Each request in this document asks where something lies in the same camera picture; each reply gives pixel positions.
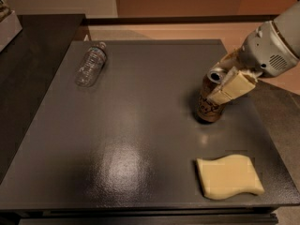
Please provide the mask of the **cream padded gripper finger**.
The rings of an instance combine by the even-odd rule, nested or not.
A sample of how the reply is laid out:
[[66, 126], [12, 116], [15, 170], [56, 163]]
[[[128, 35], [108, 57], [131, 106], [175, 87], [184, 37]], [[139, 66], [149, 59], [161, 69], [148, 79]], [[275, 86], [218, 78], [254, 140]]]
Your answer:
[[242, 68], [244, 65], [241, 62], [239, 54], [240, 49], [236, 49], [232, 52], [227, 53], [213, 66], [213, 68], [221, 68], [226, 71], [229, 71], [231, 68]]
[[240, 98], [256, 87], [260, 75], [261, 72], [237, 67], [228, 71], [220, 67], [211, 69], [207, 77], [216, 87], [208, 94], [207, 99], [216, 105], [222, 105]]

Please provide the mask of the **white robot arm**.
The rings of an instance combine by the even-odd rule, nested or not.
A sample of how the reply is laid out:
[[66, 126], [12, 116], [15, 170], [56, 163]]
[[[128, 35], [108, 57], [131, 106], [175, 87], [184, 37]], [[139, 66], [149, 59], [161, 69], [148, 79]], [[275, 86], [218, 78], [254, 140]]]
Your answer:
[[259, 77], [274, 78], [294, 68], [300, 58], [300, 2], [252, 31], [243, 44], [208, 72], [217, 86], [207, 98], [225, 104], [253, 90]]

